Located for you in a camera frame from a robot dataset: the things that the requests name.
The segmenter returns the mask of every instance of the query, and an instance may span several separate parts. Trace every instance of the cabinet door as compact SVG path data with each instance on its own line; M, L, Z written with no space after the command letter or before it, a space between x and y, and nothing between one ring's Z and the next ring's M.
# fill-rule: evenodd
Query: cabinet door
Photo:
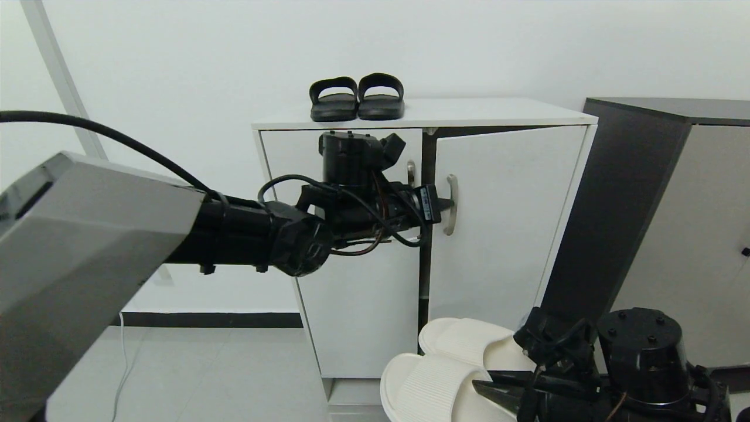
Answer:
M696 365L750 362L748 174L750 128L694 126L613 305L676 319Z
M430 319L515 329L541 300L585 132L561 126L438 139L438 193L450 196L446 179L455 175L458 208L452 235L443 231L448 213L433 230Z
M406 141L406 148L398 163L384 172L385 176L407 182L407 162L412 160L419 183L421 129L357 132L378 138L398 134ZM297 173L321 180L321 133L261 132L271 177ZM296 203L302 184L289 181L276 185L278 199ZM412 229L406 235L415 236L418 232ZM393 242L379 245L361 257L331 256L319 270L300 278L297 284L304 307L301 312L307 316L324 378L379 378L395 355L416 352L419 249Z

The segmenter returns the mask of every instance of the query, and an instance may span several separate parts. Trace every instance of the gray robot arm casing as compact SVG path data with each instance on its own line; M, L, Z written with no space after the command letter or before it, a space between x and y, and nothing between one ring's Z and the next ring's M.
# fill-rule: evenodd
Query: gray robot arm casing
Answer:
M62 152L0 196L0 419L44 405L190 233L205 194Z

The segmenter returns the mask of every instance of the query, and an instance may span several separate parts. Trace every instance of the cabinet top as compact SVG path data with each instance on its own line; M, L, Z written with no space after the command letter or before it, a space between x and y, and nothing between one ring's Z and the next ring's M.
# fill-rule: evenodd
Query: cabinet top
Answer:
M693 125L750 125L750 101L705 98L588 98L586 102L678 118Z
M406 110L399 120L350 120L313 122L310 104L259 119L256 131L357 128L440 128L452 126L552 126L591 125L590 116L526 98L406 98Z

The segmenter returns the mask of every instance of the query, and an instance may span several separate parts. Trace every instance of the black slide sandal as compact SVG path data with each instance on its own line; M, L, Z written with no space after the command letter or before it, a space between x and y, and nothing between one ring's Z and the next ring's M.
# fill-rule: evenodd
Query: black slide sandal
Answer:
M398 96L375 94L365 97L365 92L374 86L386 86L398 92ZM404 86L389 74L369 74L359 81L359 118L363 120L396 120L404 117Z
M330 94L320 97L328 88L349 88L353 94ZM357 118L357 82L346 76L319 80L310 85L310 118L315 122L342 122Z

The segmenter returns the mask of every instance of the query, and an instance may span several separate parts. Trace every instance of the white slipper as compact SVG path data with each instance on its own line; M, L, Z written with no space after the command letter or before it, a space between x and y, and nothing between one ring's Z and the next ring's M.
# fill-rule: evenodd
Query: white slipper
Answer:
M486 370L533 371L534 362L513 340L513 331L471 318L438 318L419 332L425 354L441 354Z
M391 422L515 422L515 414L480 396L471 381L484 369L439 355L394 357L380 379Z

